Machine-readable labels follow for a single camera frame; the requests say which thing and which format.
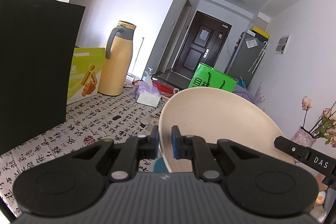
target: doorway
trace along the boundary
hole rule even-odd
[[[173,71],[191,79],[199,63],[213,67],[231,25],[197,11]]]
[[[159,72],[165,72],[166,70],[172,68],[179,48],[183,42],[183,38],[188,29],[187,19],[191,10],[192,5],[189,0],[186,0],[182,11],[177,19],[173,32],[168,40],[165,51],[163,52],[159,66],[157,67],[157,70]]]

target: tablecloth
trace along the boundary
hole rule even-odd
[[[104,138],[119,143],[137,134],[149,135],[163,106],[162,100],[157,107],[138,104],[134,87],[124,88],[119,96],[97,94],[68,105],[65,123],[0,156],[0,197],[14,215],[20,215],[12,190],[20,173]],[[149,172],[152,163],[142,160],[139,171]]]

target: yellow thermos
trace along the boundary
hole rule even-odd
[[[105,61],[98,91],[105,95],[120,95],[133,55],[133,34],[136,26],[119,21],[105,47]]]

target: green snack box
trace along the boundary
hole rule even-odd
[[[237,81],[232,77],[206,64],[199,63],[188,88],[210,86],[232,92],[236,84]]]
[[[96,95],[105,60],[105,48],[75,48],[67,104]]]

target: gray ribbed surface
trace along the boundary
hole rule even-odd
[[[82,213],[58,219],[23,214],[14,223],[316,224],[317,222],[309,215],[277,220],[246,213],[230,202],[219,185],[201,182],[193,173],[138,173],[129,182],[112,184],[98,203]]]

